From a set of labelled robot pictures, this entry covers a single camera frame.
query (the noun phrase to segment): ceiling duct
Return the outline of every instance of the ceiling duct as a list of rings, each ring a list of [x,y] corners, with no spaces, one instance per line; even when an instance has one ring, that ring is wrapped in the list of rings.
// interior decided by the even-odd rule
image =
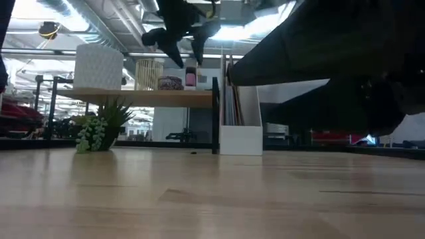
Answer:
[[[92,35],[78,35],[78,37],[83,41],[109,46],[122,52],[128,51],[85,1],[37,0],[37,2],[62,15],[63,22],[61,23],[67,29],[70,29],[71,31],[85,31],[86,33],[92,33]],[[86,23],[86,29],[73,29],[82,26],[85,28],[84,23]],[[125,61],[124,67],[128,72],[134,74],[135,63],[133,60]]]
[[[138,0],[141,8],[148,13],[159,11],[158,3],[156,0]]]

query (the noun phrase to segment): wooden floor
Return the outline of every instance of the wooden floor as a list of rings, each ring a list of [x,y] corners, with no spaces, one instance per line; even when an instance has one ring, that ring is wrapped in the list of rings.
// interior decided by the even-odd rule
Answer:
[[[0,152],[0,238],[424,238],[425,161]]]

